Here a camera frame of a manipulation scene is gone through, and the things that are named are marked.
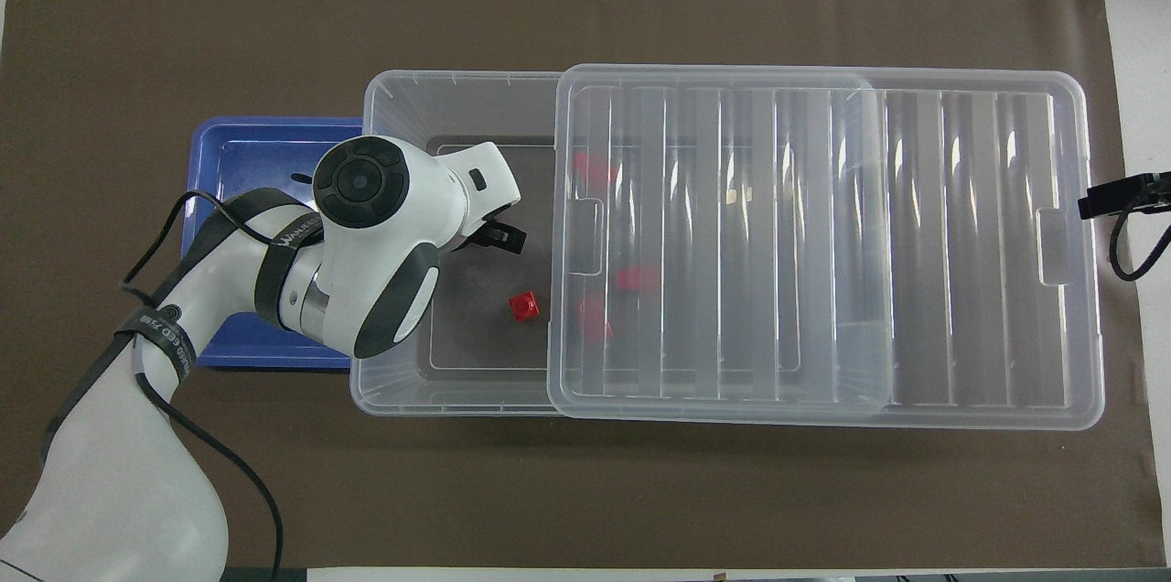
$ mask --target clear plastic bin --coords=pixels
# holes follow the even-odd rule
[[[390,70],[367,90],[363,131],[431,153],[494,141],[521,201],[500,219],[528,233],[520,256],[470,247],[445,253],[419,328],[381,356],[356,360],[354,402],[371,415],[541,415],[552,265],[553,73]],[[533,292],[542,315],[516,322],[511,295]]]
[[[549,395],[568,416],[1101,415],[1064,74],[583,64],[556,145]]]

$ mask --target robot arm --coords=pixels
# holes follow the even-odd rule
[[[50,425],[40,482],[0,539],[0,582],[220,578],[218,495],[135,374],[169,402],[193,362],[176,351],[198,354],[227,316],[251,310],[342,352],[385,351],[430,303],[439,249],[520,198],[491,143],[430,157],[358,137],[327,153],[313,182],[320,219],[276,190],[228,204],[271,244],[219,212],[206,220],[152,295],[158,310],[132,317],[138,333],[185,337],[172,356],[130,328],[117,333]]]

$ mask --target brown mat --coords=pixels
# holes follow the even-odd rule
[[[1095,177],[1122,173],[1103,0],[8,0],[0,525],[132,308],[118,279],[203,119],[358,115],[382,69],[581,61],[1061,69],[1086,89]],[[1080,433],[376,419],[343,375],[213,370],[176,403],[268,480],[290,566],[1163,564],[1136,295],[1101,278],[1107,410]],[[231,564],[263,566],[263,504],[184,440]]]

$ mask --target black cable on camera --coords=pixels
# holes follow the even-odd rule
[[[220,212],[220,214],[225,219],[227,219],[230,224],[233,224],[233,226],[238,228],[238,231],[242,232],[248,237],[252,237],[252,239],[256,241],[260,241],[260,244],[268,245],[272,244],[273,241],[272,239],[268,239],[268,237],[265,237],[259,232],[254,231],[254,228],[248,227],[247,224],[244,222],[244,220],[238,219],[237,215],[228,210],[226,204],[220,201],[220,199],[214,197],[213,194],[207,193],[207,191],[200,191],[200,190],[187,191],[186,193],[180,194],[179,199],[176,199],[174,204],[172,204],[171,213],[167,214],[166,222],[163,224],[163,228],[160,228],[158,237],[155,237],[155,241],[152,241],[150,247],[146,248],[146,253],[143,253],[143,256],[138,258],[138,261],[136,261],[133,268],[130,269],[130,273],[126,274],[126,278],[122,279],[122,282],[118,286],[119,289],[122,289],[122,292],[135,295],[136,299],[142,301],[143,306],[150,308],[158,308],[158,306],[155,304],[155,299],[150,297],[150,294],[146,294],[145,290],[138,289],[138,287],[131,286],[130,282],[133,282],[133,279],[137,278],[138,273],[143,271],[143,266],[146,266],[148,261],[150,261],[151,258],[155,256],[155,253],[158,253],[159,247],[163,246],[163,241],[166,241],[166,237],[171,234],[171,228],[174,227],[174,220],[178,219],[179,212],[183,211],[184,204],[187,204],[189,199],[192,198],[203,198],[206,199],[206,201],[212,203],[215,210]]]
[[[1108,249],[1110,268],[1124,281],[1135,282],[1150,272],[1151,266],[1155,266],[1167,249],[1167,245],[1171,245],[1171,226],[1163,232],[1163,237],[1159,237],[1158,244],[1155,244],[1155,248],[1148,253],[1143,263],[1132,272],[1127,272],[1118,261],[1118,237],[1122,235],[1122,228],[1134,212],[1157,214],[1171,211],[1171,173],[1131,174],[1129,178],[1091,186],[1086,198],[1078,199],[1077,211],[1083,220],[1095,219],[1097,215],[1118,217],[1110,231]]]

